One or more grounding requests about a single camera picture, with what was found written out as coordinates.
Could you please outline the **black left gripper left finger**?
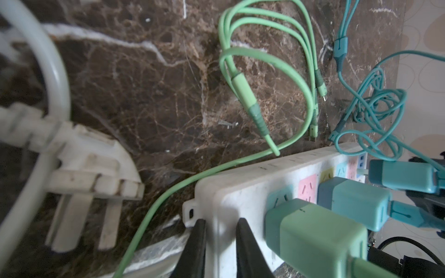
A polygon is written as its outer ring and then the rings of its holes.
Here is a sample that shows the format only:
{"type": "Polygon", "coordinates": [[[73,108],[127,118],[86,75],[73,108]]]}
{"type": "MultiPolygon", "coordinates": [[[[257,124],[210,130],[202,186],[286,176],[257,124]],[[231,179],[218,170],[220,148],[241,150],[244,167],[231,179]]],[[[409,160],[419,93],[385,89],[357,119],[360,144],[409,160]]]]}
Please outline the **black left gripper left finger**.
{"type": "Polygon", "coordinates": [[[206,232],[206,221],[197,220],[170,278],[205,277],[206,232]]]}

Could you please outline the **teal plug adapter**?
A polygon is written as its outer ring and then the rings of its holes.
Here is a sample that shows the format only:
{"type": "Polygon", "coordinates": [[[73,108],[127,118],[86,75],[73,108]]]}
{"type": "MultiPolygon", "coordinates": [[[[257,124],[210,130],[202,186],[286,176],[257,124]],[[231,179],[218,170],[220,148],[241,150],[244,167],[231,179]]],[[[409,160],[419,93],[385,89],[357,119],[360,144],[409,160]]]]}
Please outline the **teal plug adapter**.
{"type": "Polygon", "coordinates": [[[371,160],[367,169],[357,170],[358,175],[368,177],[372,184],[392,190],[416,191],[438,194],[445,188],[445,171],[430,163],[388,162],[371,160]]]}
{"type": "Polygon", "coordinates": [[[378,232],[389,219],[389,190],[342,177],[318,186],[317,204],[378,232]]]}

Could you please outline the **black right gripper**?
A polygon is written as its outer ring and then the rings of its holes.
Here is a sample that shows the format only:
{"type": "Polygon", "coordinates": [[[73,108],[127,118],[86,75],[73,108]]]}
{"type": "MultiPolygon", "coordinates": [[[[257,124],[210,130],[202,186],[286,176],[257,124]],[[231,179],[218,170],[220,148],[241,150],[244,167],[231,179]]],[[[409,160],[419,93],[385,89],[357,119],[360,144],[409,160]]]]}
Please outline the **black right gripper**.
{"type": "Polygon", "coordinates": [[[426,210],[433,216],[444,220],[445,218],[445,172],[436,171],[428,162],[418,156],[409,159],[406,195],[416,206],[426,210]]]}

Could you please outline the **white power strip coloured sockets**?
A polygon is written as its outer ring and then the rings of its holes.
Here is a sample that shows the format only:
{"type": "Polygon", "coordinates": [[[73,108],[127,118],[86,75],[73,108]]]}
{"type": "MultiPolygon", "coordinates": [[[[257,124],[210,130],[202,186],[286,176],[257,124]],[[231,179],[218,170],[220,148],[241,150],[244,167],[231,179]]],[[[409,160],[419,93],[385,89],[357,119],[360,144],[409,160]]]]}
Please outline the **white power strip coloured sockets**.
{"type": "Polygon", "coordinates": [[[205,277],[236,276],[235,229],[245,218],[270,268],[282,264],[264,239],[268,210],[295,198],[316,203],[318,185],[342,177],[364,182],[357,170],[366,167],[367,155],[346,156],[334,146],[271,159],[222,171],[197,182],[194,198],[183,203],[183,222],[193,227],[204,219],[207,226],[205,277]]]}

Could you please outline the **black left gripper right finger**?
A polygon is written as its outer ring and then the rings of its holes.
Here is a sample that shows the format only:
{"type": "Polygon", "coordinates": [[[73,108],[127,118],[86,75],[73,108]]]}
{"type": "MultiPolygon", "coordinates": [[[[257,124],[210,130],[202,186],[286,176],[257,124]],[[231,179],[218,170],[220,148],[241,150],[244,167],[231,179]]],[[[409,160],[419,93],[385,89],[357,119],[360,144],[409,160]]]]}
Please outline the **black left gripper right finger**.
{"type": "Polygon", "coordinates": [[[237,278],[274,278],[245,218],[236,225],[237,278]]]}

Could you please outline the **light green plug adapter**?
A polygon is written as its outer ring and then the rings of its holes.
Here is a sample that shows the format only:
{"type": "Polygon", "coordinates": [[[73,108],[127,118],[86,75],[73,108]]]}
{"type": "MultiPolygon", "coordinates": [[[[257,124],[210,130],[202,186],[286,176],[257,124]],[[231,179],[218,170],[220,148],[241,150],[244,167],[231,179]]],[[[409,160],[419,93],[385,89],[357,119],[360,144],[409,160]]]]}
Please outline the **light green plug adapter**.
{"type": "Polygon", "coordinates": [[[353,261],[367,258],[363,224],[301,199],[267,212],[265,240],[307,278],[350,278],[353,261]]]}

